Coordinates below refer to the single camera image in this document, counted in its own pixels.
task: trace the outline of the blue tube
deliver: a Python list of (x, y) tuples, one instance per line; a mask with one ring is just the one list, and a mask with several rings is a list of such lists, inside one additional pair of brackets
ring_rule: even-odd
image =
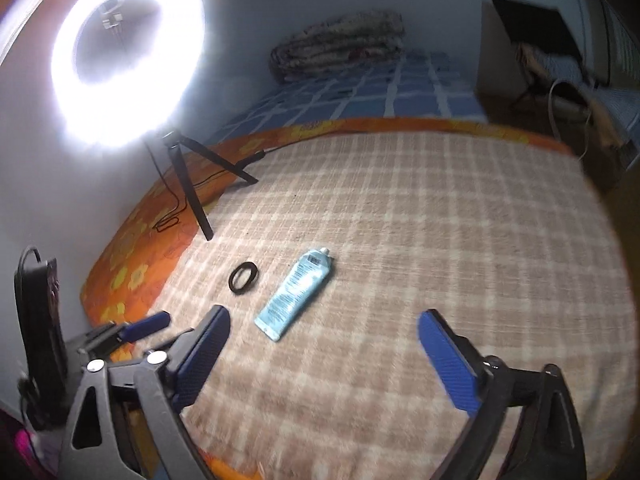
[(329, 249), (311, 250), (300, 256), (254, 323), (271, 340), (285, 333), (307, 301), (331, 271)]

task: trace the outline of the tripod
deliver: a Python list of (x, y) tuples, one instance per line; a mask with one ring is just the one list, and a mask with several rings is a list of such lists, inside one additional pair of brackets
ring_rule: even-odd
[(191, 177), (189, 177), (189, 171), (187, 170), (187, 165), (184, 161), (184, 157), (182, 156), (182, 149), (180, 147), (185, 146), (186, 148), (189, 148), (192, 152), (195, 152), (214, 164), (221, 166), (229, 173), (239, 176), (248, 184), (256, 184), (258, 180), (248, 174), (244, 168), (252, 162), (263, 158), (264, 151), (260, 150), (259, 152), (249, 155), (248, 157), (233, 164), (196, 140), (185, 137), (177, 130), (170, 131), (168, 134), (163, 136), (162, 142), (164, 142), (164, 145), (167, 148), (169, 160), (171, 160), (171, 164), (174, 167), (178, 181), (180, 181), (180, 185), (182, 186), (187, 202), (189, 203), (189, 206), (198, 221), (198, 225), (202, 229), (202, 233), (208, 242), (213, 238), (213, 229), (207, 219), (207, 215), (204, 213), (204, 209), (202, 208), (202, 204), (200, 203), (196, 190), (193, 187), (193, 182), (191, 181)]

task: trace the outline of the glowing ring light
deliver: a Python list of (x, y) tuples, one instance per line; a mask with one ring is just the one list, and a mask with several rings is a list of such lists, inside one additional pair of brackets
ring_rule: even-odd
[(204, 40), (202, 0), (155, 0), (160, 24), (151, 53), (131, 70), (86, 84), (75, 67), (82, 26), (107, 0), (78, 0), (60, 28), (51, 76), (68, 132), (87, 143), (119, 146), (161, 126), (196, 68)]

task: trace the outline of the blue gripper pad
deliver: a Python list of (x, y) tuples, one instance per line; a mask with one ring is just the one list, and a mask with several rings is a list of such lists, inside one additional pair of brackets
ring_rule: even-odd
[(182, 337), (194, 338), (191, 351), (182, 359), (175, 373), (172, 406), (176, 413), (191, 406), (211, 373), (231, 330), (229, 311), (214, 306), (193, 332)]
[(127, 343), (136, 341), (152, 335), (163, 328), (167, 328), (171, 323), (171, 316), (168, 312), (161, 310), (157, 314), (145, 317), (135, 323), (130, 323), (118, 332), (118, 337)]
[(431, 312), (420, 314), (418, 337), (453, 405), (469, 416), (475, 415), (480, 407), (476, 377)]

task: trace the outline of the silver screw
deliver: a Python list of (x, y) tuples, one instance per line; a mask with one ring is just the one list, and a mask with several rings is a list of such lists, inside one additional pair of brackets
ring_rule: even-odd
[(90, 372), (99, 372), (102, 370), (104, 366), (104, 361), (102, 359), (94, 359), (93, 361), (89, 361), (89, 364), (86, 366), (86, 369)]
[(163, 352), (162, 350), (151, 352), (151, 354), (146, 357), (147, 362), (153, 365), (159, 365), (160, 363), (164, 362), (165, 359), (166, 352)]

